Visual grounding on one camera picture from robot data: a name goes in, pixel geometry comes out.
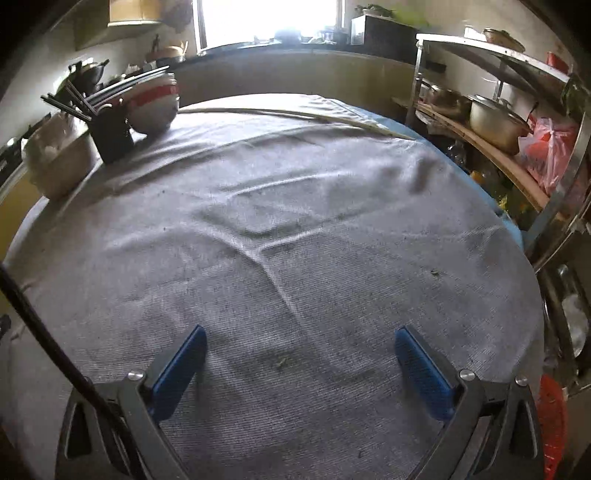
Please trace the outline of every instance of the black cable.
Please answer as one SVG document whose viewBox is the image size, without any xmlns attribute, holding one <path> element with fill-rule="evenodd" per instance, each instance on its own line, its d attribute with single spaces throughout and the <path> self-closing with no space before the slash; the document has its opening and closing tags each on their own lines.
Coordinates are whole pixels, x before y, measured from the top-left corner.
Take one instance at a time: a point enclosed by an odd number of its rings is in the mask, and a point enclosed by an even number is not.
<svg viewBox="0 0 591 480">
<path fill-rule="evenodd" d="M 4 265 L 0 262 L 0 291 L 4 294 L 12 307 L 27 325 L 33 337 L 45 350 L 51 361 L 60 369 L 61 373 L 70 381 L 72 386 L 85 398 L 85 400 L 102 415 L 114 431 L 121 438 L 129 457 L 129 468 L 132 476 L 137 480 L 145 480 L 146 476 L 142 467 L 134 438 L 123 420 L 109 407 L 106 400 L 96 391 L 94 386 L 82 375 L 74 363 L 66 355 L 64 350 L 51 336 L 33 306 L 20 290 L 16 282 L 8 275 Z"/>
</svg>

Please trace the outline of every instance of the blue cloth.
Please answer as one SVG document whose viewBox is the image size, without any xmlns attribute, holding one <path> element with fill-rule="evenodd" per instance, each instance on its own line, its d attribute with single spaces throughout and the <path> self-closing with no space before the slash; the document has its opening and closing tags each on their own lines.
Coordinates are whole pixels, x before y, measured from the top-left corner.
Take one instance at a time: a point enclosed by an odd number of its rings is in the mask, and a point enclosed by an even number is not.
<svg viewBox="0 0 591 480">
<path fill-rule="evenodd" d="M 519 229 L 519 227 L 516 224 L 513 223 L 513 221 L 509 217 L 509 215 L 507 215 L 506 211 L 504 211 L 501 207 L 499 207 L 497 202 L 490 195 L 488 195 L 487 192 L 485 192 L 480 187 L 480 185 L 478 185 L 474 180 L 472 180 L 470 178 L 470 176 L 466 174 L 466 172 L 464 172 L 460 167 L 458 167 L 454 162 L 452 162 L 451 159 L 447 155 L 445 155 L 441 150 L 439 150 L 429 140 L 421 137 L 418 133 L 416 133 L 413 129 L 407 127 L 406 125 L 396 122 L 390 118 L 378 115 L 377 113 L 368 112 L 367 110 L 363 110 L 362 108 L 358 108 L 358 107 L 351 107 L 351 108 L 353 108 L 356 112 L 361 113 L 362 115 L 370 117 L 372 120 L 375 120 L 376 122 L 382 124 L 383 126 L 388 128 L 389 130 L 399 133 L 399 134 L 408 135 L 409 137 L 416 139 L 417 141 L 421 142 L 422 144 L 424 144 L 424 145 L 428 146 L 429 148 L 432 148 L 434 151 L 436 151 L 437 154 L 441 157 L 441 159 L 446 161 L 450 165 L 452 165 L 456 169 L 458 176 L 462 180 L 464 180 L 467 185 L 469 185 L 471 188 L 473 188 L 478 193 L 480 198 L 482 198 L 482 200 L 493 210 L 493 212 L 495 212 L 497 217 L 500 218 L 500 220 L 503 222 L 503 225 L 505 225 L 505 228 L 507 228 L 507 230 L 509 230 L 509 233 L 511 234 L 511 237 L 513 238 L 513 240 L 515 240 L 517 245 L 519 245 L 519 247 L 523 250 L 524 247 L 523 247 L 523 237 L 521 235 L 521 230 Z"/>
</svg>

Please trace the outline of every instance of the red plastic bag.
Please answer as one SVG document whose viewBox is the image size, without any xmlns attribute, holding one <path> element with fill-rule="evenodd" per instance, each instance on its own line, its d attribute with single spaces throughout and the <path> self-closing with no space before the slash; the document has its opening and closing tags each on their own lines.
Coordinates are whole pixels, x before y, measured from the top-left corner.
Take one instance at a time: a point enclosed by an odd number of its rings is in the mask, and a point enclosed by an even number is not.
<svg viewBox="0 0 591 480">
<path fill-rule="evenodd" d="M 534 133 L 518 139 L 518 159 L 542 190 L 551 195 L 569 164 L 579 127 L 575 124 L 557 124 L 545 117 L 531 117 L 531 121 L 534 123 Z M 583 203 L 588 178 L 587 164 L 583 163 L 566 197 L 566 205 L 571 210 L 576 210 Z"/>
</svg>

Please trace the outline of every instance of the window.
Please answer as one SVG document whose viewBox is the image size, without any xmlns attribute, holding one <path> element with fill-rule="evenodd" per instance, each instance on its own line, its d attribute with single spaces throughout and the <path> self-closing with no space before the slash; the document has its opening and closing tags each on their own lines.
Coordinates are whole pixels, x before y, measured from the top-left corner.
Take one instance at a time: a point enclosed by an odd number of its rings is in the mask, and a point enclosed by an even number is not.
<svg viewBox="0 0 591 480">
<path fill-rule="evenodd" d="M 194 3 L 195 16 L 205 30 L 208 47 L 255 37 L 266 40 L 283 28 L 312 37 L 318 30 L 339 24 L 342 8 L 342 0 L 200 0 L 199 12 L 198 3 Z"/>
</svg>

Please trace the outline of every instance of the metal bowl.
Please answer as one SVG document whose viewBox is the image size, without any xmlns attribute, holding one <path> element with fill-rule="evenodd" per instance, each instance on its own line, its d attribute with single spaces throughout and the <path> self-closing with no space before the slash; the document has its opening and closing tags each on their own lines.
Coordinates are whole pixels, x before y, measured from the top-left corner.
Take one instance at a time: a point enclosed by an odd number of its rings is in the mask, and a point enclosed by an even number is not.
<svg viewBox="0 0 591 480">
<path fill-rule="evenodd" d="M 429 90 L 425 95 L 425 102 L 433 110 L 448 118 L 467 121 L 472 108 L 472 101 L 455 90 L 443 88 L 430 82 L 425 82 Z"/>
</svg>

